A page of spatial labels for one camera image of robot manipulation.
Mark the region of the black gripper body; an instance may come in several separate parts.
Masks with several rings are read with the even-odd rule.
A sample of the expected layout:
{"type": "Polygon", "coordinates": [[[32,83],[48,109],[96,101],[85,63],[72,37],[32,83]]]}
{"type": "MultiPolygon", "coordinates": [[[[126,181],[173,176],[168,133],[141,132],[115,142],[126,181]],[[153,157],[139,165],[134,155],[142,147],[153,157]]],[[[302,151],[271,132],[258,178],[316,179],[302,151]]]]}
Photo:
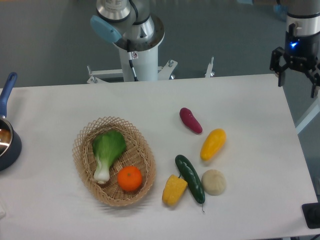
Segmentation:
{"type": "Polygon", "coordinates": [[[291,70],[310,73],[316,70],[318,59],[313,49],[303,49],[301,46],[286,46],[283,58],[291,70]]]}

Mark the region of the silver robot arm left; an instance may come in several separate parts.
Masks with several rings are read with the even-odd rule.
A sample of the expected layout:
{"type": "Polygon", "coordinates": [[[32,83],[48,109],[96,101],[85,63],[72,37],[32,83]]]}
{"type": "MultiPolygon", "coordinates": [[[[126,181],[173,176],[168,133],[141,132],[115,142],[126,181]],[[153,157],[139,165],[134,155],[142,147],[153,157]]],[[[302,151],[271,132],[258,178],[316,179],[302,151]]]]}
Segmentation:
{"type": "Polygon", "coordinates": [[[90,26],[118,50],[123,80],[141,82],[267,67],[286,15],[256,0],[99,0],[90,26]]]}

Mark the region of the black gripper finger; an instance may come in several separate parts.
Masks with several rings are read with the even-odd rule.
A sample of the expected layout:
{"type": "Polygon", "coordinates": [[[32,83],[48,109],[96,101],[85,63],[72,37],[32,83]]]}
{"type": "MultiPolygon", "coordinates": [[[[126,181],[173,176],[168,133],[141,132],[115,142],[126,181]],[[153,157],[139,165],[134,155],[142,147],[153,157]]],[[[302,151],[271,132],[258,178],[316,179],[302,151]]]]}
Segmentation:
{"type": "Polygon", "coordinates": [[[289,68],[287,62],[284,65],[280,64],[281,58],[284,56],[285,50],[282,47],[277,47],[271,53],[269,69],[273,71],[278,78],[278,86],[283,87],[285,84],[285,71],[289,68]]]}
{"type": "Polygon", "coordinates": [[[314,68],[307,70],[306,76],[312,83],[310,97],[314,98],[320,89],[320,66],[316,65],[314,68]]]}

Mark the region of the silver black robot arm right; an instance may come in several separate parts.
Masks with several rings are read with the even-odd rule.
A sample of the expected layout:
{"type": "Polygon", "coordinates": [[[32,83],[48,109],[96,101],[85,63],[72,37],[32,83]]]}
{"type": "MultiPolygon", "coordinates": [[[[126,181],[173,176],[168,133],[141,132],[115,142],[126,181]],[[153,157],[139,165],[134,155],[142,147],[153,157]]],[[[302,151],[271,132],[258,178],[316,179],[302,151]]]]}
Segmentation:
{"type": "Polygon", "coordinates": [[[304,73],[311,81],[311,97],[320,85],[320,2],[291,0],[286,17],[284,56],[291,70],[304,73]]]}

